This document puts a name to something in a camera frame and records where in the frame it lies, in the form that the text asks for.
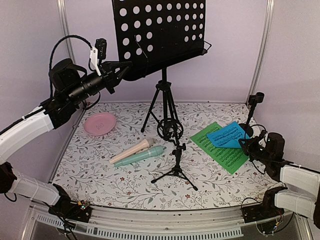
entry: floral tablecloth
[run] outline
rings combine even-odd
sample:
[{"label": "floral tablecloth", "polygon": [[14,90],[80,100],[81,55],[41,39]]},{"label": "floral tablecloth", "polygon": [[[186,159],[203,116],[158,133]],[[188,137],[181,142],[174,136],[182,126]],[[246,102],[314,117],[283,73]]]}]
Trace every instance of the floral tablecloth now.
[{"label": "floral tablecloth", "polygon": [[[211,209],[240,205],[247,197],[261,200],[264,192],[276,183],[267,174],[261,175],[247,161],[230,175],[190,137],[213,122],[226,126],[234,121],[246,121],[244,104],[180,103],[176,105],[184,126],[181,143],[186,143],[181,167],[198,188],[188,181],[167,176],[152,184],[151,180],[169,171],[175,164],[171,154],[174,145],[157,135],[157,124],[151,116],[141,133],[146,103],[100,103],[87,111],[67,147],[53,182],[62,186],[74,200],[88,200],[94,205],[146,210]],[[115,128],[105,136],[92,137],[84,132],[84,122],[93,114],[109,112],[115,115]],[[163,109],[156,103],[153,112],[162,119]],[[115,168],[109,159],[152,137],[165,146],[161,156]],[[255,163],[263,170],[261,163]]]}]

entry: white wall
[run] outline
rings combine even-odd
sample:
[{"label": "white wall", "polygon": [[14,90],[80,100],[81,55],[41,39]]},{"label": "white wall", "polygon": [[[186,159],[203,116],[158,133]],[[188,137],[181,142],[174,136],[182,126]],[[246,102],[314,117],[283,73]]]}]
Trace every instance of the white wall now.
[{"label": "white wall", "polygon": [[[49,58],[63,33],[56,0],[1,0],[0,5],[2,130],[49,97]],[[54,62],[66,57],[66,46],[61,44]],[[47,182],[74,120],[35,139],[16,152],[9,162],[15,169]],[[1,194],[0,202],[0,239],[20,239],[30,201],[19,196],[18,201],[12,203]]]},{"label": "white wall", "polygon": [[[205,40],[213,46],[205,56],[168,68],[168,81],[176,101],[213,101],[244,103],[258,57],[267,0],[207,0]],[[107,60],[118,60],[115,22],[111,0],[68,0],[65,3],[71,34],[94,43],[105,38]],[[72,40],[77,64],[88,64],[87,46]],[[122,81],[102,101],[151,101],[156,72],[138,81]]]},{"label": "white wall", "polygon": [[[285,139],[284,158],[320,170],[320,3],[275,1],[254,114]],[[313,233],[320,239],[320,230]]]}]

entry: blue sheet music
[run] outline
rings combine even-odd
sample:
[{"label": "blue sheet music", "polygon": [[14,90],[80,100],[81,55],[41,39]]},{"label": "blue sheet music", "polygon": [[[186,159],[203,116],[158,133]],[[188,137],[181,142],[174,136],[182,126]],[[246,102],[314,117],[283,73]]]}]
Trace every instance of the blue sheet music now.
[{"label": "blue sheet music", "polygon": [[206,135],[216,148],[240,149],[239,139],[249,139],[245,131],[235,121],[218,131]]}]

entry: green sheet music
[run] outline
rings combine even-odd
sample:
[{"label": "green sheet music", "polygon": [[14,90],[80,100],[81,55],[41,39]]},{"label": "green sheet music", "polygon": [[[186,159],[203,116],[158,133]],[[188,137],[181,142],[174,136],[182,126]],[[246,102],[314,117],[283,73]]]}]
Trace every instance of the green sheet music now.
[{"label": "green sheet music", "polygon": [[217,122],[214,122],[190,138],[212,159],[227,170],[228,173],[234,174],[249,157],[244,154],[242,149],[217,148],[211,143],[209,138],[207,138],[207,134],[218,131],[221,128],[222,127]]}]

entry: teal microphone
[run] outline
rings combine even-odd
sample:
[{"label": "teal microphone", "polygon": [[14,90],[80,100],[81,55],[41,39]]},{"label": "teal microphone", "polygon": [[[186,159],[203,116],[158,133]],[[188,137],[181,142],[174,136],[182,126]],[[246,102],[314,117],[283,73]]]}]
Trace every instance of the teal microphone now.
[{"label": "teal microphone", "polygon": [[114,164],[114,166],[117,168],[117,167],[129,165],[129,164],[132,164],[132,163],[144,160],[144,159],[156,157],[156,156],[162,154],[163,152],[164,152],[164,148],[162,146],[154,146],[154,147],[151,147],[147,151],[143,151],[141,153],[137,153],[132,156],[126,157],[126,158],[122,159],[121,161],[117,161]]}]

